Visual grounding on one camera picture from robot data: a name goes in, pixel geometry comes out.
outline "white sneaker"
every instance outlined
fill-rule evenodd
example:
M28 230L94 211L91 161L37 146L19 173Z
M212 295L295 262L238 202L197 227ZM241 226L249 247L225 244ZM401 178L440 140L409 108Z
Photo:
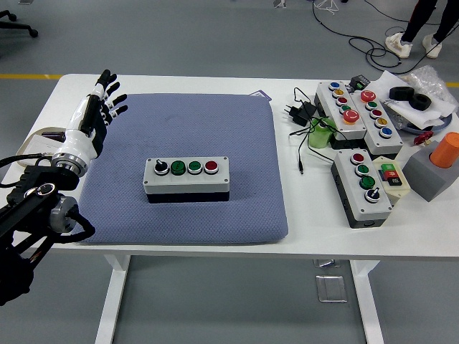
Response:
M440 50L442 49L442 44L435 46L436 44L432 44L433 34L428 34L422 40L422 46L425 48L425 52L427 53L427 57L430 59L436 59Z
M403 32L399 32L398 34L394 34L393 36L387 37L386 47L401 59L407 59L410 55L411 47L413 46L413 44L402 45L402 36Z

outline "yellow floor line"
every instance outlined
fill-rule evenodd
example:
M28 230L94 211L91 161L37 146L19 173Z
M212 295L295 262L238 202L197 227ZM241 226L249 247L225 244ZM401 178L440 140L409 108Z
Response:
M10 80L58 80L61 77L57 74L0 74L0 79Z

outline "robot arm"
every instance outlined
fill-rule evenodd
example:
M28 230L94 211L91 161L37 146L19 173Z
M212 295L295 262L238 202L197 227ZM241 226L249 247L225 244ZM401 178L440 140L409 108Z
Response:
M0 209L0 305L27 293L33 280L34 268L55 243L79 242L91 237L95 229L78 212L77 201L62 195L59 190L74 190L89 169L90 162L102 152L107 135L106 127L113 118L128 109L114 108L127 96L109 101L111 93L120 87L113 84L116 75L104 71L93 91L75 110L65 131L65 142L53 155L34 154L15 156L0 161L0 168L25 158L50 160L51 166L27 166L16 183L0 187L14 187L7 196L7 205ZM72 231L79 223L83 231ZM13 245L15 231L30 235ZM22 254L40 239L45 238L30 258Z

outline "orange cylinder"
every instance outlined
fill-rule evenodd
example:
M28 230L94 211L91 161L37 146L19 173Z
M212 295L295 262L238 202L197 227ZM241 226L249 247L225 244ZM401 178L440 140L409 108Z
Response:
M451 167L459 157L459 133L448 133L430 154L430 161L441 168Z

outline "gray floor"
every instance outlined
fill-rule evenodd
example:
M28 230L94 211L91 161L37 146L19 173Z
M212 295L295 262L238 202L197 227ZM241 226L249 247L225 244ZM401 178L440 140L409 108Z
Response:
M408 19L416 3L371 2L400 19ZM439 0L431 22L439 22L445 2ZM14 12L39 37L0 30L0 74L97 74L109 68L125 75L380 76L347 38L315 21L310 2L287 4L273 9L271 0L36 0L26 6L6 0L0 10ZM362 0L337 4L334 16L317 15L343 33L383 42L388 28L405 26ZM422 29L411 57L395 71L421 58L420 41L433 31ZM418 67L432 65L444 81L459 82L458 37L455 32L445 41L439 59ZM16 153L56 83L0 79L1 157ZM458 88L450 91L459 99ZM139 257L131 267L115 343L364 343L355 300L346 309L317 303L311 262ZM456 263L382 262L371 281L386 342L454 343L458 272ZM349 266L342 275L352 298ZM49 255L31 293L0 309L0 343L93 342L109 277L102 257ZM348 317L337 316L342 312Z

